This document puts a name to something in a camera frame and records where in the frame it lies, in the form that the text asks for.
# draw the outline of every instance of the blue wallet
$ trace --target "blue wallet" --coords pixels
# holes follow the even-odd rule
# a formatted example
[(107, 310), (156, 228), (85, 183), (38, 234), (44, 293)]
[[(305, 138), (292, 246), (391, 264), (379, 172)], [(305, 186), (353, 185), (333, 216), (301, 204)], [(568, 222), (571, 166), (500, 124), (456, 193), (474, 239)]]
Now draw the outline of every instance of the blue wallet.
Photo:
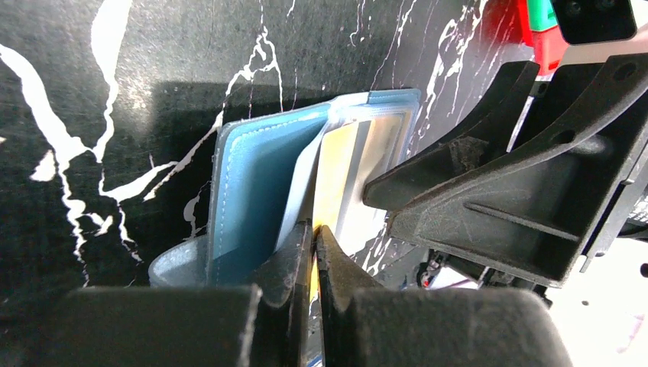
[[(324, 133), (357, 119), (346, 111), (406, 109), (411, 135), (416, 89), (355, 93), (303, 109), (226, 124), (216, 140), (207, 235), (156, 258), (151, 286), (236, 285), (288, 240), (306, 199)], [(394, 147), (404, 159), (405, 143)]]

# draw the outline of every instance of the wallet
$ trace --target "wallet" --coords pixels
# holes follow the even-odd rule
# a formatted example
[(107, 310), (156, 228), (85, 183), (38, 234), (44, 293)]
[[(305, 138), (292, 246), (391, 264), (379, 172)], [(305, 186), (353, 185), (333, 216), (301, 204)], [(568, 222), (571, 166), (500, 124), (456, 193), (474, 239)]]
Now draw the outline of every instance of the wallet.
[(207, 234), (158, 256), (151, 286), (241, 284), (299, 221), (331, 227), (348, 255), (384, 212), (361, 202), (364, 183), (403, 161), (419, 111), (417, 89), (343, 95), (223, 126), (216, 139)]

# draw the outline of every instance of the green object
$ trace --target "green object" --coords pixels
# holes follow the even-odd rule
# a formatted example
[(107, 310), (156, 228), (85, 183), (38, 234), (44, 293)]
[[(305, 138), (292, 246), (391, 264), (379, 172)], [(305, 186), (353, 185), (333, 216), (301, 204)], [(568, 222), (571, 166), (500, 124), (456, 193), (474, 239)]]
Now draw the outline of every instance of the green object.
[(526, 0), (531, 31), (543, 32), (558, 25), (551, 0)]

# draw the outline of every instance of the marble surface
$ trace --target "marble surface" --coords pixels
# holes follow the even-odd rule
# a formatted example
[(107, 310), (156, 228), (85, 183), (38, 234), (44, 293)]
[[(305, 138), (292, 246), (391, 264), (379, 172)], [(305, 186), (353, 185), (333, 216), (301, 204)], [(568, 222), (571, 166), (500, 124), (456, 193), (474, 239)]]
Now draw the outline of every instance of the marble surface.
[[(216, 130), (343, 93), (423, 92), (410, 153), (530, 60), (514, 0), (0, 0), (0, 315), (146, 285), (205, 232)], [(371, 274), (411, 246), (368, 242)]]

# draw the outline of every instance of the red plastic block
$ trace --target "red plastic block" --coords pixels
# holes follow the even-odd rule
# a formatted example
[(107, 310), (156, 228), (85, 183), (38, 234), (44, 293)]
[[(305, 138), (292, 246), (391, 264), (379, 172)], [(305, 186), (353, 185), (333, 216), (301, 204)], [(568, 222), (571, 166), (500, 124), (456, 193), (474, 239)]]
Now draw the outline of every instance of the red plastic block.
[(539, 75), (553, 73), (562, 60), (562, 55), (569, 44), (562, 38), (560, 28), (550, 28), (544, 32), (532, 32), (533, 52), (536, 55), (536, 63), (540, 64)]
[(533, 36), (529, 22), (529, 7), (527, 0), (517, 0), (517, 12), (520, 14), (520, 26), (522, 27), (522, 40), (527, 46), (533, 47)]

